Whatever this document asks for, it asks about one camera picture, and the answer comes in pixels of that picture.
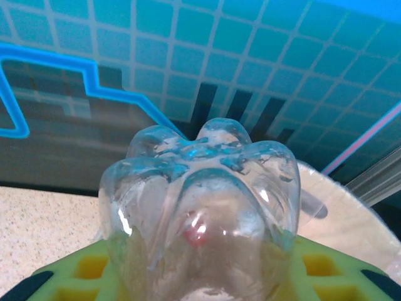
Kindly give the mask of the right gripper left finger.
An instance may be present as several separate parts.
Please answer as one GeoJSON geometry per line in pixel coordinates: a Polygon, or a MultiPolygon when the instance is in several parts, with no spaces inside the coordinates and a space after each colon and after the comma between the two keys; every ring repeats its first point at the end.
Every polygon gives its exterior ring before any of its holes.
{"type": "Polygon", "coordinates": [[[1,300],[123,300],[120,283],[100,240],[36,270],[1,300]]]}

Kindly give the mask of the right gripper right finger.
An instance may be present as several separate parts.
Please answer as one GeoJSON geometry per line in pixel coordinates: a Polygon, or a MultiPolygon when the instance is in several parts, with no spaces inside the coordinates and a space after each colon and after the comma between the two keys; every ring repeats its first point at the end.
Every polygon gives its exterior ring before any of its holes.
{"type": "Polygon", "coordinates": [[[287,280],[273,300],[400,300],[400,285],[381,269],[299,236],[287,280]]]}

